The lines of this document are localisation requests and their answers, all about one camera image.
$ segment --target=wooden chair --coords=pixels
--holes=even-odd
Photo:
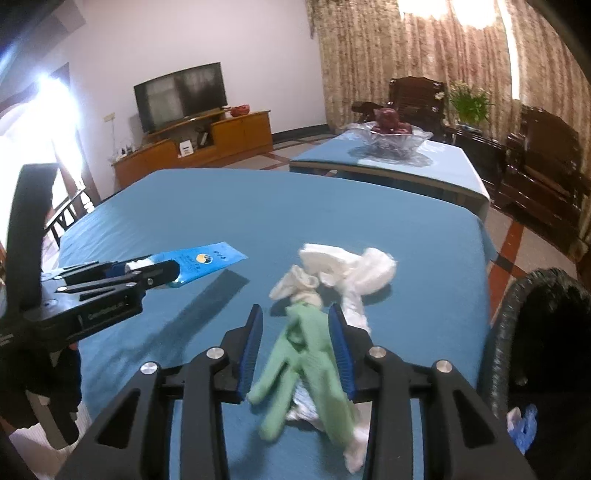
[[[351,110],[361,113],[361,123],[375,121],[374,110],[389,106],[398,111],[400,120],[433,132],[433,140],[443,141],[444,98],[436,95],[445,92],[446,85],[425,77],[391,79],[388,103],[354,102]]]
[[[568,251],[578,237],[583,195],[591,181],[580,173],[579,135],[561,118],[523,106],[518,134],[507,138],[507,167],[495,203],[515,203],[550,228],[553,241]]]
[[[72,225],[74,225],[74,223],[76,223],[78,221],[78,219],[80,217],[76,213],[76,209],[74,208],[73,203],[74,203],[74,201],[76,201],[80,197],[80,195],[82,195],[83,192],[84,192],[84,190],[78,190],[72,198],[68,197],[65,200],[63,200],[57,206],[56,212],[53,214],[53,216],[46,223],[43,235],[46,235],[49,232],[51,232],[58,247],[60,246],[60,235],[57,233],[56,225],[59,225],[65,232]],[[68,223],[67,218],[66,218],[66,212],[68,212],[68,214],[72,217],[72,219],[74,220],[73,222]]]

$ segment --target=metal screw head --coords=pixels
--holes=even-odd
[[[384,358],[386,356],[386,349],[380,346],[373,346],[369,349],[369,354],[374,358]]]
[[[153,373],[156,373],[156,371],[158,370],[158,365],[154,362],[146,362],[139,368],[139,370],[144,375],[152,375]]]
[[[218,358],[223,357],[223,354],[224,353],[225,352],[223,351],[223,348],[220,348],[218,346],[215,346],[213,348],[210,348],[207,351],[207,354],[206,355],[207,355],[208,358],[211,358],[212,360],[217,360]]]
[[[451,362],[448,362],[447,360],[439,360],[435,364],[435,368],[437,368],[443,374],[448,374],[453,370],[453,365],[451,364]]]

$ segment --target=toothpaste tube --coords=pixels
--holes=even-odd
[[[193,280],[233,265],[245,258],[248,257],[235,248],[232,248],[226,242],[220,242],[203,247],[162,252],[152,255],[146,260],[153,263],[176,260],[180,267],[180,274],[168,286],[178,288]]]

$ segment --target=blue table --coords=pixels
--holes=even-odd
[[[419,193],[461,205],[482,221],[491,198],[478,173],[459,147],[426,141],[410,159],[374,156],[346,132],[290,161],[290,171],[316,173],[336,169],[338,176]]]
[[[62,237],[60,266],[124,260],[227,241],[248,255],[230,269],[178,289],[151,290],[144,312],[80,343],[83,401],[95,417],[145,361],[191,360],[241,326],[253,303],[265,326],[255,379],[284,326],[268,294],[305,242],[366,247],[398,260],[391,287],[365,299],[373,337],[404,360],[447,358],[475,385],[489,297],[486,263],[495,255],[480,220],[464,208],[400,190],[289,172],[163,170],[118,193]],[[336,297],[327,294],[326,303]],[[176,412],[176,424],[179,420]],[[414,409],[416,420],[418,410]],[[256,431],[264,408],[223,406],[233,479],[349,476],[326,436],[288,426],[267,445]],[[417,434],[415,471],[421,478]],[[178,472],[173,432],[171,470]]]

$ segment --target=white cloth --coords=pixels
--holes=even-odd
[[[305,244],[300,258],[306,272],[318,275],[324,285],[339,292],[347,324],[370,333],[361,297],[385,287],[396,274],[397,262],[377,248],[367,248],[359,256],[316,244]]]
[[[339,247],[305,244],[299,254],[304,269],[292,265],[289,272],[271,290],[270,298],[280,300],[289,297],[292,303],[306,301],[321,309],[322,299],[316,293],[320,280],[341,295],[341,309],[347,324],[369,333],[361,297],[385,287],[394,278],[397,262],[376,248],[368,248],[360,256]],[[302,383],[295,387],[293,404],[285,417],[287,420],[309,421],[315,428],[324,431],[316,406]],[[355,410],[353,439],[343,453],[345,466],[351,473],[360,470],[365,461],[371,402],[356,404]]]
[[[510,432],[521,421],[521,410],[515,407],[510,412],[507,412],[507,431]]]

